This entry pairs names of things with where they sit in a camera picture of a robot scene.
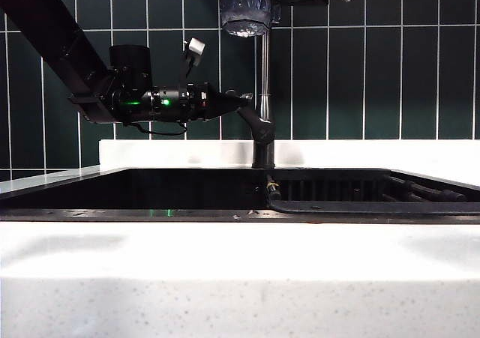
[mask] sink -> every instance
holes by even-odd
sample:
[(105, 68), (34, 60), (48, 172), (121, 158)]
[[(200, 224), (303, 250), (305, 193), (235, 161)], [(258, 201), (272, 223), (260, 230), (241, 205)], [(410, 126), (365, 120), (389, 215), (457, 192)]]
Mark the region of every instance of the sink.
[(478, 214), (480, 188), (387, 169), (125, 169), (3, 193), (0, 208)]

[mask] speckled countertop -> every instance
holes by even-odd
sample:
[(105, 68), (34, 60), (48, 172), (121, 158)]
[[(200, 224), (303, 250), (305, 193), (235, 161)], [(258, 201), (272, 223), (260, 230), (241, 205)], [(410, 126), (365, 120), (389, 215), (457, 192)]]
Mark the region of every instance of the speckled countertop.
[(2, 337), (479, 337), (480, 226), (0, 223)]

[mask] robotic arm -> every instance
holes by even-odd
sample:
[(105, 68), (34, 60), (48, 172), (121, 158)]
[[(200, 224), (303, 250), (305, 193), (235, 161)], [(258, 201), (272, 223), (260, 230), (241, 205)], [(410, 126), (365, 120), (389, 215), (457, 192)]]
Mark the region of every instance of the robotic arm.
[(152, 83), (148, 47), (110, 47), (112, 67), (107, 68), (62, 0), (0, 0), (0, 7), (70, 89), (71, 103), (91, 122), (140, 127), (137, 122), (162, 121), (185, 128), (188, 121), (237, 111), (256, 141), (267, 144), (275, 136), (273, 123), (261, 120), (248, 106), (251, 95), (218, 93), (208, 83), (187, 84), (205, 47), (199, 40), (186, 43), (179, 86), (163, 87)]

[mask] metal rod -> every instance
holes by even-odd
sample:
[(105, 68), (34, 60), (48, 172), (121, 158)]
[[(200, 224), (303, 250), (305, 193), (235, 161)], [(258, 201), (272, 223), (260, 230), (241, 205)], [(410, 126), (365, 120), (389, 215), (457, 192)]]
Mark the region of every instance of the metal rod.
[[(262, 36), (262, 92), (257, 96), (256, 113), (261, 119), (273, 121), (270, 91), (270, 31)], [(275, 167), (275, 141), (267, 145), (253, 143), (253, 168)]]

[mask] tiled wall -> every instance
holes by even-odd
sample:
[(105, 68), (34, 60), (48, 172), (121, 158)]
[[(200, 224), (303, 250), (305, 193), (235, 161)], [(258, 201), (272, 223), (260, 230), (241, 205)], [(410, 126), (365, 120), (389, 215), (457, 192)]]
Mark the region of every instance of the tiled wall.
[[(183, 38), (194, 36), (207, 50), (191, 82), (238, 92), (260, 86), (260, 45), (219, 30), (218, 0), (64, 2), (106, 63), (112, 43), (150, 46), (155, 84), (176, 84)], [(277, 137), (479, 138), (477, 16), (478, 0), (284, 8), (272, 35)], [(66, 88), (7, 17), (0, 32), (0, 179), (97, 164), (100, 139), (149, 138), (79, 119)], [(188, 126), (178, 139), (250, 138), (235, 113)]]

